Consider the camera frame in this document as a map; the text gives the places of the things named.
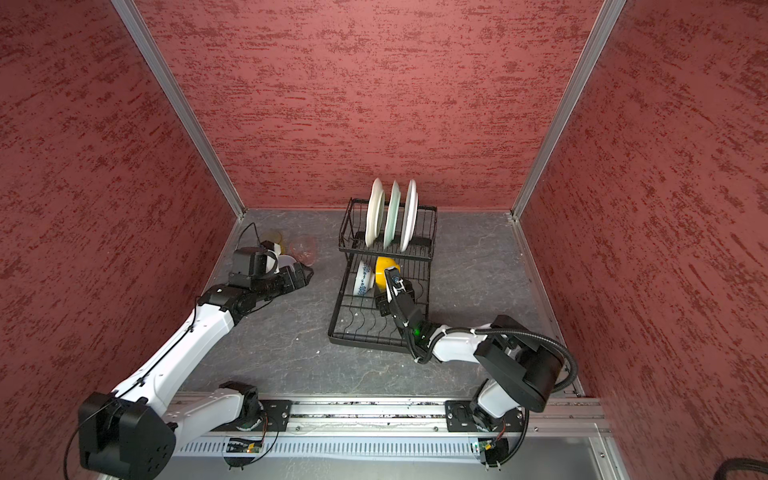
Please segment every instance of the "gray countertop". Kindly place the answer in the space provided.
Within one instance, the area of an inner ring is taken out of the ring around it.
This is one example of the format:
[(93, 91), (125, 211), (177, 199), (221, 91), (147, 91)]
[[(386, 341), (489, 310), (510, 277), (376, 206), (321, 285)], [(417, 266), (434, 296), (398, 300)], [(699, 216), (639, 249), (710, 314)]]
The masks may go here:
[[(242, 226), (276, 229), (286, 239), (317, 239), (308, 287), (276, 298), (244, 318), (203, 358), (182, 386), (209, 391), (227, 380), (274, 394), (470, 396), (487, 378), (477, 364), (416, 365), (402, 353), (329, 342), (327, 330), (346, 267), (339, 252), (342, 210), (249, 210)], [(253, 230), (241, 245), (255, 244)], [(233, 242), (214, 273), (226, 282)], [(439, 213), (432, 261), (429, 320), (477, 326), (499, 313), (542, 331), (506, 214)]]

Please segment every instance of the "red wall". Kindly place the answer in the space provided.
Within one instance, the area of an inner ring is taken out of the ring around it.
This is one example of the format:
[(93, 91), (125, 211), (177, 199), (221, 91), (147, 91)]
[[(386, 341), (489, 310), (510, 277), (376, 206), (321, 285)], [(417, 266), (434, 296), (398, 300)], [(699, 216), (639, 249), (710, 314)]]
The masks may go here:
[(233, 214), (109, 2), (6, 1), (0, 31), (0, 477), (60, 478), (79, 403), (183, 322)]
[(766, 21), (630, 0), (524, 212), (635, 480), (768, 458)]
[(602, 0), (137, 0), (249, 207), (509, 208)]

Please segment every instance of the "yellow bowl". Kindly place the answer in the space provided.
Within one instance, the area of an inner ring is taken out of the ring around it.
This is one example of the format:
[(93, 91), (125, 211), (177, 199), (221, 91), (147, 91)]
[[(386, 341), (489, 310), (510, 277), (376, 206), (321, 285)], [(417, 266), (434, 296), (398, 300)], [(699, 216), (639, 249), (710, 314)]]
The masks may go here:
[(379, 257), (376, 259), (376, 285), (383, 292), (386, 291), (386, 278), (384, 277), (384, 270), (394, 266), (397, 270), (400, 270), (398, 265), (393, 259), (389, 257)]

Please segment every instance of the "textured red wall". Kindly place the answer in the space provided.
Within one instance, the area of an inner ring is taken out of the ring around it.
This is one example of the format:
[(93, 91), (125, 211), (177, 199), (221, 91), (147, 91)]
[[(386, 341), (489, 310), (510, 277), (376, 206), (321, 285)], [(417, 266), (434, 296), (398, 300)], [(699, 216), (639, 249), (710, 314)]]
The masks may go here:
[(0, 477), (60, 478), (78, 404), (181, 324), (233, 214), (109, 2), (5, 1), (0, 31)]
[(767, 22), (628, 2), (524, 213), (634, 479), (768, 458)]
[(138, 0), (249, 207), (509, 208), (601, 0)]

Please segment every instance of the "black wire dish rack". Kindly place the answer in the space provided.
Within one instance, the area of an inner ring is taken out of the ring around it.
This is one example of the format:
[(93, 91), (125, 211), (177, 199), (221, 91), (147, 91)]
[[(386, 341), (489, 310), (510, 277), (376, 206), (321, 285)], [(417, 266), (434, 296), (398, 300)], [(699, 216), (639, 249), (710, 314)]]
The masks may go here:
[[(388, 210), (389, 203), (386, 203), (384, 223)], [(402, 277), (408, 280), (406, 288), (412, 291), (425, 318), (429, 318), (429, 275), (435, 252), (437, 208), (419, 206), (413, 237), (403, 252), (400, 251), (400, 239), (405, 204), (399, 206), (395, 238), (387, 248), (384, 248), (384, 227), (373, 245), (366, 246), (367, 213), (368, 200), (359, 198), (351, 199), (344, 213), (344, 221), (339, 229), (339, 250), (346, 253), (346, 270), (333, 309), (328, 337), (331, 343), (339, 345), (407, 353), (406, 343), (389, 313), (386, 292), (374, 286), (363, 296), (353, 295), (355, 278), (361, 261), (374, 270), (378, 257), (393, 258), (400, 265)]]

